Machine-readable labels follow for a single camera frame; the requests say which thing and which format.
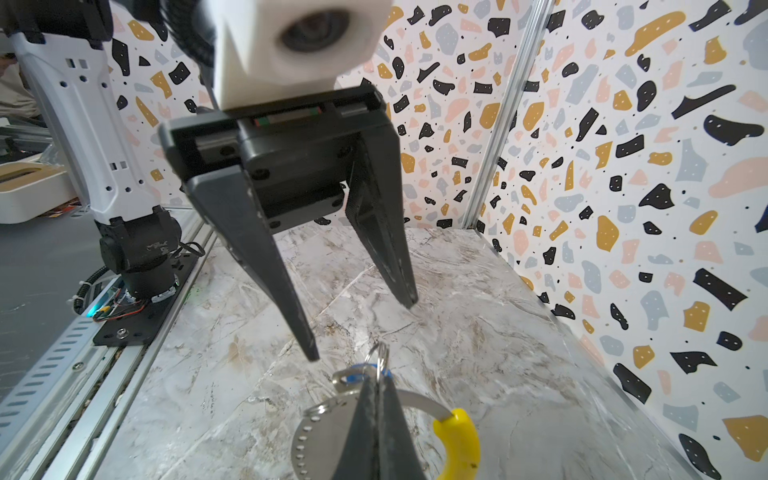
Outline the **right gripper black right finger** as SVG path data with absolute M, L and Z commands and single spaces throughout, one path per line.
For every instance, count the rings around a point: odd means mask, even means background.
M 393 380 L 377 384 L 377 473 L 379 479 L 425 479 Z

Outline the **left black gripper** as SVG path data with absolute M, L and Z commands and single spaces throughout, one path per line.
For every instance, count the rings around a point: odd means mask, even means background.
M 398 302 L 418 302 L 399 137 L 386 110 L 377 88 L 363 83 L 158 130 L 188 199 L 277 306 L 310 362 L 320 359 L 315 336 L 272 232 L 344 209 Z

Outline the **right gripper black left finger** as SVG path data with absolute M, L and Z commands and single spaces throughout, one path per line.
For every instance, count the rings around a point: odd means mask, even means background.
M 333 480 L 378 478 L 377 388 L 377 382 L 370 378 L 362 383 Z

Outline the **blue capped key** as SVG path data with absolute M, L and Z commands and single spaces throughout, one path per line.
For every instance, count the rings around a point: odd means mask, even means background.
M 338 394 L 344 394 L 350 391 L 361 389 L 364 381 L 368 377 L 376 376 L 376 374 L 379 372 L 379 368 L 376 364 L 355 364 L 345 369 L 336 371 L 331 378 L 331 382 Z M 394 378 L 391 371 L 388 369 L 384 369 L 380 373 L 388 378 Z

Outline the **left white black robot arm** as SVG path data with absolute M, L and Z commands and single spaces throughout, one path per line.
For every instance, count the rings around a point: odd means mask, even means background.
M 276 304 L 307 359 L 315 338 L 277 233 L 343 211 L 392 294 L 418 293 L 403 222 L 399 137 L 370 84 L 336 78 L 371 57 L 387 1 L 129 1 L 195 61 L 214 109 L 159 128 L 184 193 Z M 106 1 L 5 1 L 1 29 L 141 307 L 177 289 L 181 230 L 139 174 L 109 84 Z

